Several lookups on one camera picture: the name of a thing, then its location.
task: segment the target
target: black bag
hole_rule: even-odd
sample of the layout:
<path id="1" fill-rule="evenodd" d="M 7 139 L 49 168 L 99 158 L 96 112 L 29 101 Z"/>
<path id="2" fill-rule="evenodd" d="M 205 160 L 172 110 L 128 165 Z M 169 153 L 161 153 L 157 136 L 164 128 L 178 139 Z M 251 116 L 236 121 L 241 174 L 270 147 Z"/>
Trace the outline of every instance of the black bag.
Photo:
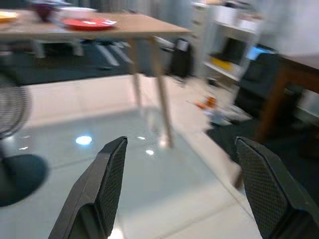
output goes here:
<path id="1" fill-rule="evenodd" d="M 192 46 L 187 40 L 182 38 L 177 39 L 168 74 L 179 76 L 181 78 L 189 76 L 193 67 L 192 52 Z"/>

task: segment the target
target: dark rug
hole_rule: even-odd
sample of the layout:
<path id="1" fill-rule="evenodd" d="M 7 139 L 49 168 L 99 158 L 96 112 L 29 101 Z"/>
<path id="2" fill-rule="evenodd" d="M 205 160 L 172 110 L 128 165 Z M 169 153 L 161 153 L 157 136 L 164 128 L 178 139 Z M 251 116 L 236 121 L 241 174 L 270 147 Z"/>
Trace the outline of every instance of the dark rug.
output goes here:
<path id="1" fill-rule="evenodd" d="M 123 60 L 109 45 L 104 46 L 119 62 L 119 66 L 108 63 L 93 43 L 83 44 L 84 56 L 74 56 L 71 47 L 52 47 L 46 45 L 46 58 L 38 59 L 32 53 L 28 42 L 12 43 L 13 54 L 9 61 L 9 67 L 17 74 L 23 85 L 44 84 L 61 81 L 80 80 L 96 77 L 107 77 L 129 74 L 129 64 Z M 152 66 L 148 43 L 138 42 L 138 68 L 147 76 L 152 76 Z M 161 62 L 168 64 L 169 56 L 162 53 Z"/>
<path id="2" fill-rule="evenodd" d="M 230 158 L 238 163 L 236 136 L 244 136 L 254 140 L 258 120 L 252 119 L 238 125 L 221 126 L 207 130 L 206 134 L 223 148 Z M 301 148 L 309 135 L 309 128 L 290 131 L 285 136 L 269 139 L 264 145 L 277 154 L 290 174 L 308 191 L 312 199 L 319 205 L 319 161 L 301 156 Z"/>

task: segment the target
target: dark wooden table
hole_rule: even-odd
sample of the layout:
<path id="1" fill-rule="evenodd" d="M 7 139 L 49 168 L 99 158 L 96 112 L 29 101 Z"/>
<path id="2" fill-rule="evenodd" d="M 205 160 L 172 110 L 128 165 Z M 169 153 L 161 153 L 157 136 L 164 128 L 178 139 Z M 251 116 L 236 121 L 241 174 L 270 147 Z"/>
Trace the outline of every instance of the dark wooden table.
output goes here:
<path id="1" fill-rule="evenodd" d="M 257 142 L 264 142 L 268 133 L 272 130 L 288 83 L 294 83 L 319 93 L 319 54 L 282 57 L 282 66 L 278 78 L 262 112 L 261 123 L 257 128 L 255 139 Z"/>

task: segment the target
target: fan base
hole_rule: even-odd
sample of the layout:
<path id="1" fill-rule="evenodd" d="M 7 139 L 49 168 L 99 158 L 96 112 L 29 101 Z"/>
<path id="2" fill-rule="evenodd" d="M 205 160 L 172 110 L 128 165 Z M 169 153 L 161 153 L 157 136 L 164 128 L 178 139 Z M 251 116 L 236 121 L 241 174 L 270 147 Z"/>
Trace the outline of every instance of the fan base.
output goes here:
<path id="1" fill-rule="evenodd" d="M 47 166 L 38 156 L 25 154 L 0 162 L 0 207 L 14 204 L 33 193 L 47 175 Z"/>

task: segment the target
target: yellow object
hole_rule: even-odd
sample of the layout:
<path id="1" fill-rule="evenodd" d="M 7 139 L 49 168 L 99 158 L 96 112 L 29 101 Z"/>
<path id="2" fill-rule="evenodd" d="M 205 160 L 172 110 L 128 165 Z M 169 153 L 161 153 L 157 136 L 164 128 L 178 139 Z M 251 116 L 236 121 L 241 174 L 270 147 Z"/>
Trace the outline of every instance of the yellow object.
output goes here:
<path id="1" fill-rule="evenodd" d="M 0 11 L 0 23 L 14 21 L 17 17 L 16 12 Z"/>
<path id="2" fill-rule="evenodd" d="M 223 68 L 224 70 L 226 71 L 232 71 L 233 70 L 233 65 L 228 62 L 228 61 L 222 61 L 222 60 L 219 60 L 215 57 L 212 57 L 211 58 L 211 63 L 213 63 L 214 65 L 220 67 L 220 68 Z"/>

